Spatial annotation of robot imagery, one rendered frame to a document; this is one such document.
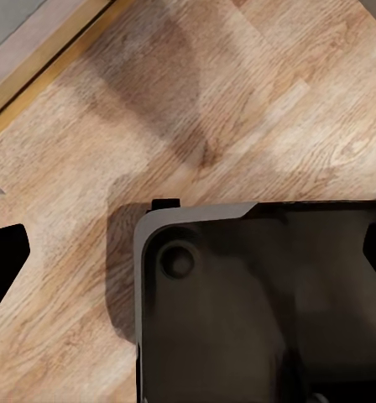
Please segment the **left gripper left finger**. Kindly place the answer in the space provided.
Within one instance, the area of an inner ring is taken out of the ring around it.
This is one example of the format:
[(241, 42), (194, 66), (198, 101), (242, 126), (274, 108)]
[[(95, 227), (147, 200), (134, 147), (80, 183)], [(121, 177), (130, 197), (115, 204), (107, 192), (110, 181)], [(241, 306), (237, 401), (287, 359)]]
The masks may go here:
[(0, 304), (29, 255), (29, 238), (22, 223), (0, 228)]

